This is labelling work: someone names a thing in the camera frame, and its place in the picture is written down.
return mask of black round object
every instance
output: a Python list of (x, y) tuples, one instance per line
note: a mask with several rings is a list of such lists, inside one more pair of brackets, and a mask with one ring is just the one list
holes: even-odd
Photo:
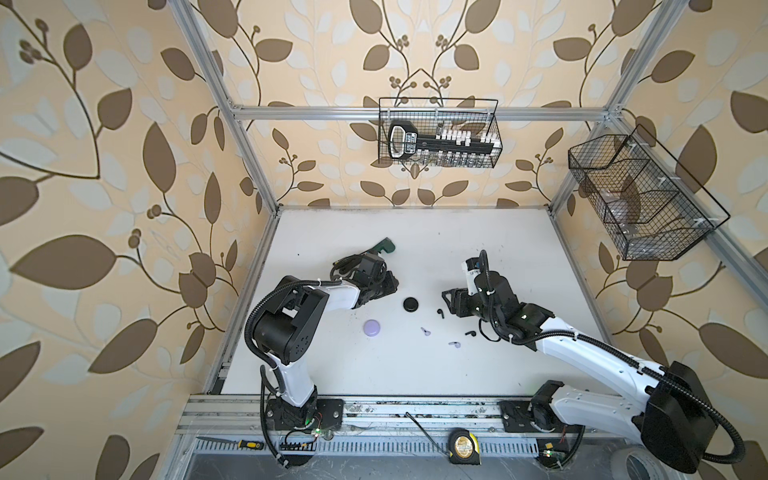
[(402, 308), (406, 309), (406, 312), (415, 312), (419, 308), (419, 301), (412, 296), (409, 296), (402, 303)]

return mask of yellow and black screwdriver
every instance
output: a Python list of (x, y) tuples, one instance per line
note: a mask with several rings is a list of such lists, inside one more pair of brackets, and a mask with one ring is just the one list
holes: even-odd
[(233, 443), (237, 445), (237, 448), (239, 449), (251, 449), (251, 450), (264, 449), (264, 444), (262, 442), (249, 442), (248, 440), (240, 440), (238, 442), (237, 440), (215, 439), (214, 437), (197, 437), (197, 438), (205, 442)]

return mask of wallpaper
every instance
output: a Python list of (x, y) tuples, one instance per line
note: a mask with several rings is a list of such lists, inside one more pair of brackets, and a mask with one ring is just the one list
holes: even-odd
[(266, 223), (162, 7), (0, 0), (0, 478), (150, 478)]
[(236, 104), (598, 107), (654, 0), (192, 0)]
[(495, 168), (378, 158), (374, 122), (244, 122), (278, 203), (311, 207), (518, 207), (549, 204), (584, 122), (500, 122)]
[[(692, 0), (627, 104), (732, 213), (723, 225), (768, 267), (768, 5)], [(682, 170), (677, 173), (685, 180)], [(703, 480), (768, 471), (768, 313), (705, 243), (674, 262), (625, 262), (581, 191), (559, 213), (615, 346), (693, 368), (746, 440), (736, 465), (703, 462)], [(718, 429), (711, 452), (730, 440)]]

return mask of wire basket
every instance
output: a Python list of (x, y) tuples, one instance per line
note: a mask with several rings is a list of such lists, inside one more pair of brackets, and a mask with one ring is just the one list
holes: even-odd
[(475, 98), (380, 98), (379, 162), (493, 168), (504, 147), (497, 106)]
[[(650, 155), (648, 131), (603, 135), (568, 150), (568, 168), (600, 217), (624, 260), (676, 260), (730, 214), (674, 159), (668, 174)], [(704, 213), (694, 198), (701, 195), (719, 209)]]

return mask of mesh basket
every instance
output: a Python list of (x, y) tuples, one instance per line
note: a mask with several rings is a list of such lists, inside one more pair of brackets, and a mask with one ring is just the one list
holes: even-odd
[(474, 98), (380, 98), (379, 163), (493, 168), (503, 148), (497, 105)]
[[(635, 129), (595, 138), (568, 150), (568, 168), (624, 260), (676, 260), (730, 215), (677, 159), (680, 176), (660, 167), (648, 153), (644, 138), (649, 137)], [(693, 192), (723, 215), (705, 214)]]

